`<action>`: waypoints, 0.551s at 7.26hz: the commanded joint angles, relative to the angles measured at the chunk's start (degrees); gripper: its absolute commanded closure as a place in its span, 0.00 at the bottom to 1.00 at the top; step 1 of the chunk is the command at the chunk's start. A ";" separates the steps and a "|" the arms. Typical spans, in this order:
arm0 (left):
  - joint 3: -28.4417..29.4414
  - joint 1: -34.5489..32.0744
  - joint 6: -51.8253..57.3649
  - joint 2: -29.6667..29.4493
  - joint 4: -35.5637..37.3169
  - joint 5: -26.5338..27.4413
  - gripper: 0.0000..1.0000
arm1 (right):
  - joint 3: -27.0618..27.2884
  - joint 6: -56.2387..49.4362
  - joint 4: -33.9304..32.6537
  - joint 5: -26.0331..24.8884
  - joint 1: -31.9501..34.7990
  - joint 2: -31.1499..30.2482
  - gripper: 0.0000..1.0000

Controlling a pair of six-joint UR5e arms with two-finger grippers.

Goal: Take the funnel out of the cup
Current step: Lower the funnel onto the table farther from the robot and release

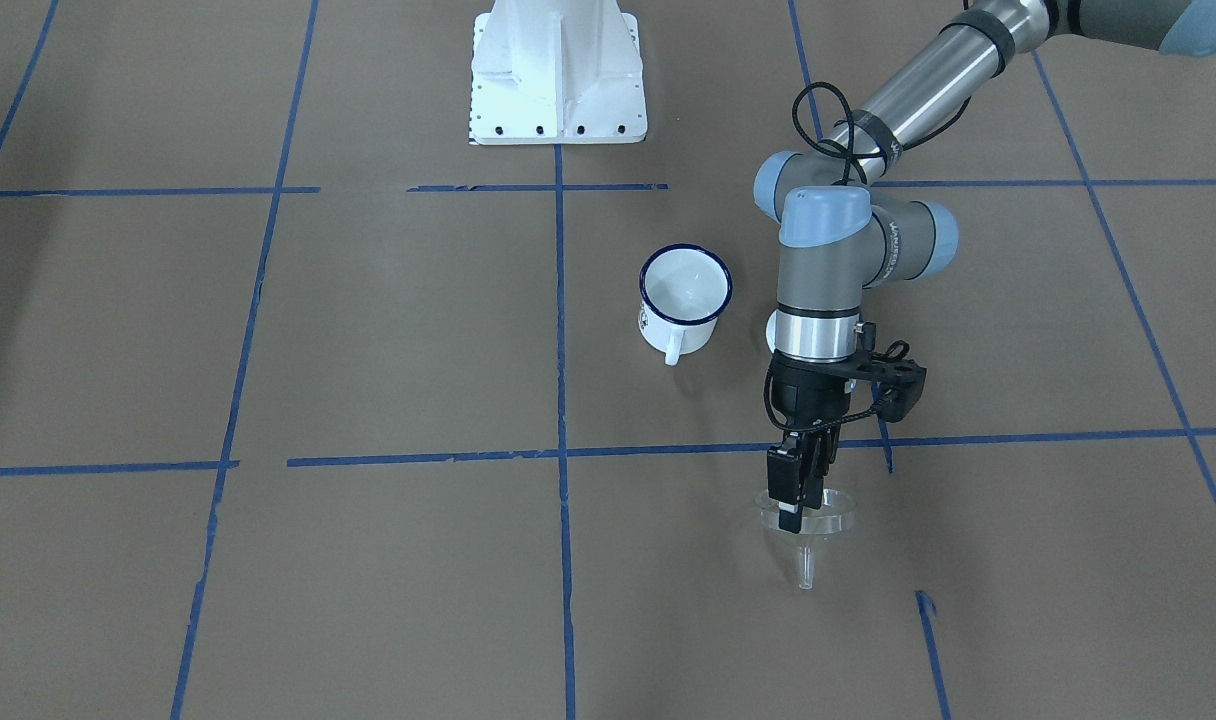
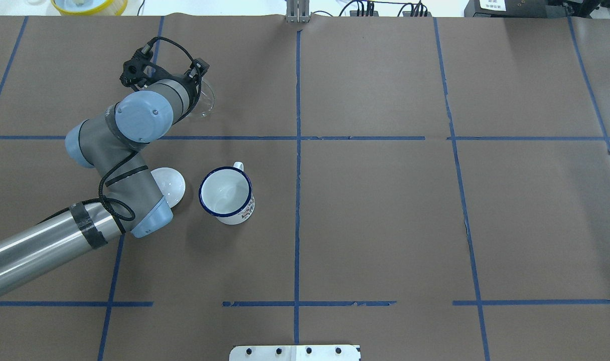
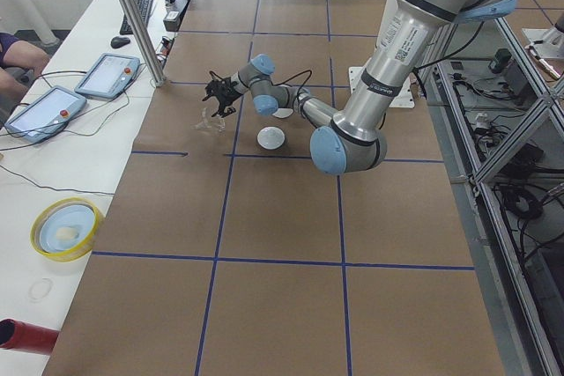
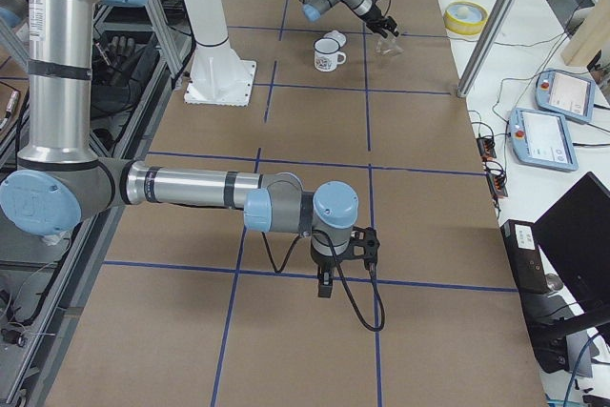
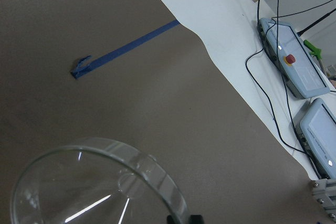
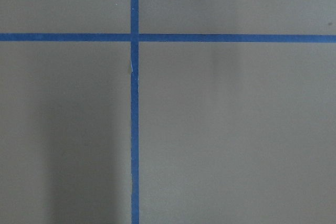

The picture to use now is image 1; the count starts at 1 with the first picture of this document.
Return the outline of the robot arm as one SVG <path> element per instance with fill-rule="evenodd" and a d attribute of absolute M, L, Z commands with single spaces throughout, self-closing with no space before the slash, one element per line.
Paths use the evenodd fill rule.
<path fill-rule="evenodd" d="M 782 439 L 767 452 L 767 496 L 782 531 L 801 534 L 826 506 L 841 427 L 858 420 L 852 384 L 876 392 L 869 415 L 896 423 L 918 403 L 925 369 L 899 341 L 878 351 L 865 292 L 941 272 L 959 227 L 936 202 L 878 193 L 906 151 L 945 131 L 987 79 L 1048 38 L 1074 35 L 1156 54 L 1216 54 L 1216 1 L 969 1 L 863 105 L 829 83 L 841 118 L 807 152 L 777 152 L 756 173 L 754 199 L 779 225 L 776 309 L 765 414 Z"/>

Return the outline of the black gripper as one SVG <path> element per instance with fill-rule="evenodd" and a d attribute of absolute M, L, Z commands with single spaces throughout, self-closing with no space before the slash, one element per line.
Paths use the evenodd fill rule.
<path fill-rule="evenodd" d="M 782 441 L 765 454 L 769 497 L 778 505 L 778 528 L 799 534 L 810 477 L 823 491 L 838 452 L 838 432 L 854 423 L 849 382 L 858 360 L 810 362 L 775 351 L 765 377 L 765 411 L 782 432 Z M 814 433 L 820 433 L 815 439 Z"/>

